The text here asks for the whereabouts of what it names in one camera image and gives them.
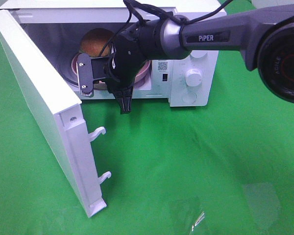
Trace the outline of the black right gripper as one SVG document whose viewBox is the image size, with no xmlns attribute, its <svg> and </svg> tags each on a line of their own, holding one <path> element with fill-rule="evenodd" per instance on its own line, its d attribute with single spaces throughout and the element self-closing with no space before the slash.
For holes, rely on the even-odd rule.
<svg viewBox="0 0 294 235">
<path fill-rule="evenodd" d="M 130 113 L 137 74 L 137 47 L 117 46 L 108 56 L 92 58 L 91 65 L 92 83 L 105 83 L 119 104 L 120 113 Z"/>
</svg>

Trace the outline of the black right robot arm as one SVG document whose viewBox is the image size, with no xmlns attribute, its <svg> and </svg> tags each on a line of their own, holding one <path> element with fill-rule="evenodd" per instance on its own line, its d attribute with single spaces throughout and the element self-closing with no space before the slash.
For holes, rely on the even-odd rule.
<svg viewBox="0 0 294 235">
<path fill-rule="evenodd" d="M 274 95 L 294 103 L 294 4 L 193 20 L 135 0 L 124 4 L 138 21 L 113 36 L 111 55 L 92 60 L 90 77 L 106 83 L 122 114 L 131 111 L 134 78 L 146 61 L 184 59 L 194 50 L 239 51 Z"/>
</svg>

